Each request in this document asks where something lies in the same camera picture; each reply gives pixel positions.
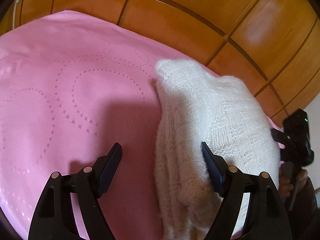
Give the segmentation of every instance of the hand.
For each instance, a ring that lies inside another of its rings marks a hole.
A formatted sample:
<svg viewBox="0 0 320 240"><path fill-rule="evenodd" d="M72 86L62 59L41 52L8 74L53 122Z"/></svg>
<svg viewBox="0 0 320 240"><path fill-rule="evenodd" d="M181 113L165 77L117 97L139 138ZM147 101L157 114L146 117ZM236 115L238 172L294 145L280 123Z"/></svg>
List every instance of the hand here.
<svg viewBox="0 0 320 240"><path fill-rule="evenodd" d="M297 179L298 192L300 192L307 183L308 171L307 170L300 171L296 179ZM290 191L292 190L293 190L293 185L290 184L290 179L285 176L282 176L282 170L280 168L279 189L278 189L280 197L282 199L289 197Z"/></svg>

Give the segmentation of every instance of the white wall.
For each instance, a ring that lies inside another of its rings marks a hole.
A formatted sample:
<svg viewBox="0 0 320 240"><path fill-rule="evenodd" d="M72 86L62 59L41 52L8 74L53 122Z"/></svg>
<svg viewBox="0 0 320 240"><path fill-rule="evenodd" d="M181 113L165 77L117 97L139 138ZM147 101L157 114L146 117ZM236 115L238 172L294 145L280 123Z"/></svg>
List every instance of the white wall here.
<svg viewBox="0 0 320 240"><path fill-rule="evenodd" d="M320 93L304 109L308 113L311 147L315 152L315 161L306 167L314 188L320 187Z"/></svg>

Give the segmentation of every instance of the metal screw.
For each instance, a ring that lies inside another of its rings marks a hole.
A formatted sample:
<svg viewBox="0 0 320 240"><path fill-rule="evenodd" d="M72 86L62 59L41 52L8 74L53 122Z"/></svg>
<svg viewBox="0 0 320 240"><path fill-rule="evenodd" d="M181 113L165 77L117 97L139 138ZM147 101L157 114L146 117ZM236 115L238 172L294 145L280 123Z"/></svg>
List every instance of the metal screw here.
<svg viewBox="0 0 320 240"><path fill-rule="evenodd" d="M265 179L269 178L269 174L265 171L263 173L261 173L261 176Z"/></svg>
<svg viewBox="0 0 320 240"><path fill-rule="evenodd" d="M56 179L57 177L59 177L59 172L54 172L51 174L51 178Z"/></svg>
<svg viewBox="0 0 320 240"><path fill-rule="evenodd" d="M89 173L89 172L92 171L92 167L91 167L91 166L86 166L86 167L84 167L83 171L84 171L85 173Z"/></svg>
<svg viewBox="0 0 320 240"><path fill-rule="evenodd" d="M236 166L229 166L229 171L231 172L237 172L238 168Z"/></svg>

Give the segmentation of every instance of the white knitted fabric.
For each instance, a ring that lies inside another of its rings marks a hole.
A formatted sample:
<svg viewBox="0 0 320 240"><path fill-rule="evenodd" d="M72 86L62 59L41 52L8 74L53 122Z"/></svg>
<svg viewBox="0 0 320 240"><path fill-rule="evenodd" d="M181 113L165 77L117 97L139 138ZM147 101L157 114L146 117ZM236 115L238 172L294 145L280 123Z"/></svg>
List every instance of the white knitted fabric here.
<svg viewBox="0 0 320 240"><path fill-rule="evenodd" d="M156 72L162 117L155 177L164 240L200 240L221 203L212 190L201 142L244 173L267 171L276 187L279 147L263 110L241 80L215 78L186 60L162 60ZM243 226L248 200L245 194L234 233Z"/></svg>

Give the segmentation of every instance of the black plastic bracket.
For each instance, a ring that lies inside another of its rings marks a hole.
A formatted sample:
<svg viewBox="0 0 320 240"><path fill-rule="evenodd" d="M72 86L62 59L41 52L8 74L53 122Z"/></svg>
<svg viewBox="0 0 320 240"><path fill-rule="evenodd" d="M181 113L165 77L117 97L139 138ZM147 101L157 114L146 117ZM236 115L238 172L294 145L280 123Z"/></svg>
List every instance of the black plastic bracket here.
<svg viewBox="0 0 320 240"><path fill-rule="evenodd" d="M77 193L81 215L90 240L115 240L98 203L108 191L122 158L122 148L115 143L109 154L97 159L77 174L49 177L36 206L29 230L29 240L80 240L72 210L70 193Z"/></svg>
<svg viewBox="0 0 320 240"><path fill-rule="evenodd" d="M204 240L229 240L236 225L243 194L250 192L249 207L238 240L292 240L287 213L270 175L242 173L228 166L202 143L204 160L213 190L223 197L222 204Z"/></svg>

